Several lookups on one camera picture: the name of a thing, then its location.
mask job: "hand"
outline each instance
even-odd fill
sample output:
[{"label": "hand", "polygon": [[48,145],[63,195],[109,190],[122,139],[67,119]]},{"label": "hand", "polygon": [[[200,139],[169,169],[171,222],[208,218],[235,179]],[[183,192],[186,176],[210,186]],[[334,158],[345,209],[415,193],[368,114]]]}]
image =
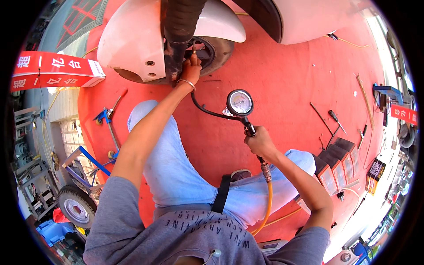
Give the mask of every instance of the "hand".
[{"label": "hand", "polygon": [[253,137],[246,136],[244,143],[250,148],[250,151],[265,160],[270,161],[279,151],[275,147],[264,126],[254,126],[256,135]]},{"label": "hand", "polygon": [[202,66],[200,65],[201,62],[202,61],[197,58],[196,54],[192,54],[190,60],[186,59],[183,63],[181,79],[186,79],[192,82],[193,85],[196,85],[200,77],[200,70],[202,70]]}]

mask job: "wooden stick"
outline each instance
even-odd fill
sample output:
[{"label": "wooden stick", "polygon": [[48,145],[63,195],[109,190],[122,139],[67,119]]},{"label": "wooden stick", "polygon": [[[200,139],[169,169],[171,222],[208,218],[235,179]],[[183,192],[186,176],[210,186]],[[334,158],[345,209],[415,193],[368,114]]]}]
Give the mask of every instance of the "wooden stick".
[{"label": "wooden stick", "polygon": [[371,130],[374,130],[374,118],[372,117],[372,110],[371,110],[370,103],[368,102],[367,93],[365,92],[364,86],[362,85],[362,81],[359,75],[356,76],[356,80],[358,81],[359,87],[362,90],[362,95],[364,96],[365,103],[367,104],[368,116],[370,117],[370,121],[371,121]]}]

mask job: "gray t-shirt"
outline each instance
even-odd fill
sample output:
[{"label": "gray t-shirt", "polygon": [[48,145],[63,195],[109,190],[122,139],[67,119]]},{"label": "gray t-shirt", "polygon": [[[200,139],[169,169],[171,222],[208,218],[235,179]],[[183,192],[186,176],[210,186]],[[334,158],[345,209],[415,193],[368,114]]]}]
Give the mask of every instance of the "gray t-shirt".
[{"label": "gray t-shirt", "polygon": [[329,242],[327,230],[310,227],[266,257],[236,220],[205,204],[163,208],[145,228],[138,196],[130,181],[108,178],[85,245],[86,264],[173,264],[182,256],[206,261],[216,248],[221,256],[212,256],[207,265],[320,265]]}]

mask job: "earphone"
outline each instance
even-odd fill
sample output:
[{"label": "earphone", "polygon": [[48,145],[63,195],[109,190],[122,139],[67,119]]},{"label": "earphone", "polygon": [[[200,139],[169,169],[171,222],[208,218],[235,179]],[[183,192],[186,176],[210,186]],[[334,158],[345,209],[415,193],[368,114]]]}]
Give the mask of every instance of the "earphone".
[{"label": "earphone", "polygon": [[222,254],[221,250],[215,248],[214,250],[212,250],[212,253],[209,255],[209,258],[206,260],[206,262],[203,263],[202,265],[206,265],[206,263],[208,263],[208,261],[210,260],[210,258],[212,256],[219,258],[219,256],[221,256],[221,254]]}]

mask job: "gauge dial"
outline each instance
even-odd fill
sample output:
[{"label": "gauge dial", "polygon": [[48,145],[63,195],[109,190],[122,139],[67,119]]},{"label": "gauge dial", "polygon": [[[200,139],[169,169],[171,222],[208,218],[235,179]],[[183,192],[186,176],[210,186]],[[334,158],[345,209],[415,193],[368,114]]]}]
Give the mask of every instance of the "gauge dial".
[{"label": "gauge dial", "polygon": [[227,107],[234,115],[247,116],[253,110],[253,101],[247,91],[238,89],[228,95]]}]

